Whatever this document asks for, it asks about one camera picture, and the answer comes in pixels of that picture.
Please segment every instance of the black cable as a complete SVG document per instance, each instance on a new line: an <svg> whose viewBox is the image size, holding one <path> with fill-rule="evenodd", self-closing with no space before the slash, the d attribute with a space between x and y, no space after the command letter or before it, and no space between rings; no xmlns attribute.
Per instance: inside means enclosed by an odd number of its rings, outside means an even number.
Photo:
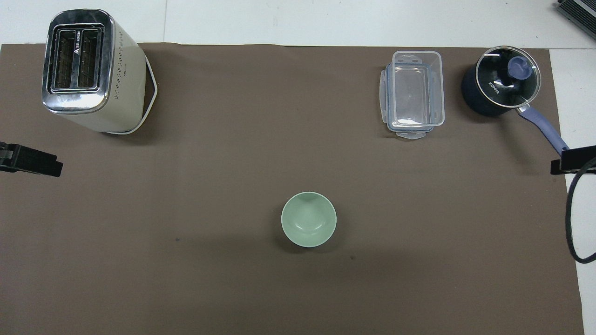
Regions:
<svg viewBox="0 0 596 335"><path fill-rule="evenodd" d="M571 185L569 185L569 193L567 195L567 207L565 209L565 235L567 236L567 245L573 258L581 264L588 264L596 260L596 252L586 258L581 258L575 252L575 246L573 246L573 234L571 232L571 202L573 201L573 193L575 192L575 186L578 184L579 178L583 176L588 169L596 166L596 157L585 163L581 169L575 174Z"/></svg>

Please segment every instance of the white cord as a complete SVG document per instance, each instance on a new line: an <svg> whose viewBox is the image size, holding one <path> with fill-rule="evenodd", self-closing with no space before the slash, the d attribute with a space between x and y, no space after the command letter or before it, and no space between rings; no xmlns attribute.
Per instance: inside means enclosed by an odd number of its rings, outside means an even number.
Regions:
<svg viewBox="0 0 596 335"><path fill-rule="evenodd" d="M108 134L115 134L115 135L132 134L143 125L143 122L145 122L147 115L149 115L149 112L151 111L151 107L153 106L153 101L155 101L155 98L157 96L157 82L155 81L155 75L153 74L153 69L151 68L151 64L149 64L149 60L147 59L147 56L145 56L145 63L147 63L147 67L149 68L149 74L151 75L151 80L153 81L153 87L155 87L155 91L153 92L153 97L151 97L151 101L149 102L149 106L147 106L147 111L145 112L145 115L143 115L143 118L141 119L139 124L136 127L132 128L131 130L126 131L126 132L107 132Z"/></svg>

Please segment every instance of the bowl rim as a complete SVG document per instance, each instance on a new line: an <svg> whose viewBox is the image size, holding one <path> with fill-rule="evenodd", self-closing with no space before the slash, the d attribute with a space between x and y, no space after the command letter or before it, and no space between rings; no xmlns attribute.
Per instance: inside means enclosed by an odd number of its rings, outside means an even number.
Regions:
<svg viewBox="0 0 596 335"><path fill-rule="evenodd" d="M285 212L285 208L288 206L288 204L289 204L289 203L290 203L290 202L291 202L291 201L292 201L294 198L296 198L296 197L298 197L298 196L301 196L302 194L314 194L314 195L316 195L316 196L319 196L319 197L321 197L321 198L325 199L325 200L327 201L327 203L329 203L329 205L331 206L331 209L333 209L333 217L334 217L334 219L333 219L333 229L331 230L331 233L329 234L329 236L325 237L325 238L324 238L322 241L320 241L318 244L313 244L313 245L310 245L310 244L309 244L309 245L304 245L304 244L298 243L298 242L294 241L294 240L293 240L293 239L292 239L292 238L291 238L291 237L288 235L288 232L287 232L287 231L285 231L285 228L284 228L284 212ZM297 193L297 194L295 194L293 197L291 197L291 198L290 198L288 201L286 201L286 202L285 202L284 208L281 210L281 217L280 217L280 221L281 221L281 229L284 231L284 234L285 234L285 236L286 236L286 237L287 237L287 238L288 238L290 241L292 241L292 243L294 243L294 244L296 244L296 245L298 245L298 246L301 246L301 247L305 247L305 248L313 248L313 247L318 247L318 246L322 245L323 243L327 242L327 241L328 241L328 240L331 238L331 236L333 236L333 233L335 233L335 229L336 229L336 227L337 227L337 212L336 212L336 210L335 210L335 206L333 206L333 203L332 203L331 201L329 201L329 199L328 199L326 196L322 195L321 193L314 192L314 191L304 191L304 192L300 192L300 193Z"/></svg>

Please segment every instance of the toaster slot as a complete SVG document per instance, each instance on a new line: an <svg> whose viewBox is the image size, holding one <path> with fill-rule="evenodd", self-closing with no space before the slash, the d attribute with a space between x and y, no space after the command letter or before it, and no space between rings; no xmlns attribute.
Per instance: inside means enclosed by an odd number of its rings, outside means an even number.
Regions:
<svg viewBox="0 0 596 335"><path fill-rule="evenodd" d="M75 51L76 32L74 30L58 31L58 47L56 49L54 73L54 88L69 88L72 68L73 54Z"/></svg>
<svg viewBox="0 0 596 335"><path fill-rule="evenodd" d="M100 31L85 29L81 35L78 87L93 88L99 70Z"/></svg>

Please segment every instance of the blue handle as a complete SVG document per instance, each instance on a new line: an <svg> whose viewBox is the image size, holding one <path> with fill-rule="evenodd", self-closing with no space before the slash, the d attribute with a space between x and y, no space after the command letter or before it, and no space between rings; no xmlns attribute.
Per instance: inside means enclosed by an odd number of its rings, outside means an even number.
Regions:
<svg viewBox="0 0 596 335"><path fill-rule="evenodd" d="M559 156L563 150L569 149L565 141L563 141L561 138L561 135L558 134L557 130L552 126L547 118L540 114L537 109L530 107L530 105L525 105L518 108L517 112L521 117L532 122L536 127L538 127L538 129L540 129L544 137L546 137L551 143L552 147L557 150Z"/></svg>

